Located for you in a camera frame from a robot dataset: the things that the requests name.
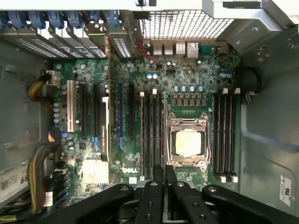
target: green circuit board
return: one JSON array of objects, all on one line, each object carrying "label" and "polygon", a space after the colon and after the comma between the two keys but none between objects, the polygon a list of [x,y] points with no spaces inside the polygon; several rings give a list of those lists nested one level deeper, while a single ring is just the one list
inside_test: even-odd
[{"label": "green circuit board", "polygon": [[[64,134],[64,153],[61,159],[66,162],[68,168],[68,204],[89,197],[114,184],[137,184],[152,177],[150,166],[164,160],[164,147],[161,144],[163,138],[157,129],[163,127],[164,104],[167,112],[174,112],[181,118],[198,118],[203,112],[207,113],[213,133],[213,94],[223,88],[233,90],[238,87],[238,77],[234,70],[240,63],[239,55],[209,53],[201,54],[198,59],[188,59],[185,56],[157,56],[155,60],[159,63],[153,63],[152,59],[148,58],[123,60],[112,54],[110,59],[55,62],[54,70],[61,72],[62,76],[61,88],[55,91],[55,102],[59,103],[57,112],[59,121],[55,125],[60,127]],[[222,73],[229,74],[230,77],[223,78]],[[67,80],[76,80],[78,88],[78,130],[73,133],[67,132],[65,89]],[[102,97],[109,97],[108,111],[105,111],[109,114],[106,117],[109,120],[109,158],[105,165],[98,162],[101,161],[103,153],[98,149],[95,140],[98,136],[94,134],[97,123],[94,117],[95,84],[99,91],[99,100]],[[83,119],[82,85],[87,86],[86,94],[89,98],[85,106],[85,113],[88,114],[85,133],[80,123]],[[153,96],[153,91],[157,91],[157,95]],[[238,171],[240,153],[240,99],[237,102],[236,171]],[[153,104],[156,113],[150,114]],[[150,141],[152,136],[160,141]],[[152,154],[155,154],[154,158],[147,160],[148,157],[152,157]],[[88,168],[94,169],[92,174],[88,173],[94,175],[94,182],[89,184],[87,182],[91,179],[85,175]],[[198,167],[185,166],[175,167],[175,172],[179,180],[193,182],[199,189],[209,183],[220,184],[219,180],[214,178],[211,166],[204,173]],[[223,185],[238,190],[238,184]]]}]

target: motherboard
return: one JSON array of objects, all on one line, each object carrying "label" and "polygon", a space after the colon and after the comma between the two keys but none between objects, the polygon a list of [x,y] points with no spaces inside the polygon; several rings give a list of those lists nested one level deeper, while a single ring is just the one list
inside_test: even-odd
[{"label": "motherboard", "polygon": [[238,191],[238,54],[201,46],[184,55],[56,61],[54,123],[62,131],[68,205],[118,183],[136,186],[155,164],[201,189]]}]

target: white sticker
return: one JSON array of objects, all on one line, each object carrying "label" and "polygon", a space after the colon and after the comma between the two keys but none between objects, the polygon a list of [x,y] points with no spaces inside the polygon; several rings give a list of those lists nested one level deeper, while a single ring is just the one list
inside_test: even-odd
[{"label": "white sticker", "polygon": [[280,175],[280,193],[279,199],[283,201],[287,206],[291,206],[291,187],[292,182],[290,179]]},{"label": "white sticker", "polygon": [[53,191],[46,192],[46,201],[44,207],[50,207],[53,205]]},{"label": "white sticker", "polygon": [[28,186],[27,165],[16,166],[0,175],[0,203]]},{"label": "white sticker", "polygon": [[129,184],[137,184],[137,177],[129,177]]}]

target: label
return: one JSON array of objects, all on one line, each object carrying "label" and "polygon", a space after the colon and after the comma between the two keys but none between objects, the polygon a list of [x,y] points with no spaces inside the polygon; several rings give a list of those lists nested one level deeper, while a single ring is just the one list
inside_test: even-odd
[{"label": "label", "polygon": [[124,174],[137,174],[137,168],[121,168]]},{"label": "label", "polygon": [[137,177],[129,177],[129,184],[137,184]]},{"label": "label", "polygon": [[53,205],[53,191],[46,192],[46,201],[44,207],[50,207]]},{"label": "label", "polygon": [[27,165],[16,166],[0,175],[0,203],[28,186]]},{"label": "label", "polygon": [[291,188],[292,188],[292,182],[290,179],[280,176],[280,193],[279,193],[279,199],[283,201],[287,206],[291,206]]}]

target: cpu socket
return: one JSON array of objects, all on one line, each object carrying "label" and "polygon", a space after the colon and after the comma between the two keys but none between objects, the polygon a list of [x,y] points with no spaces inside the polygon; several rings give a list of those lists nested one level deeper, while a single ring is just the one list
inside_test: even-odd
[{"label": "cpu socket", "polygon": [[210,122],[206,113],[200,118],[177,118],[170,112],[168,127],[168,164],[174,167],[196,166],[201,171],[211,160]]}]

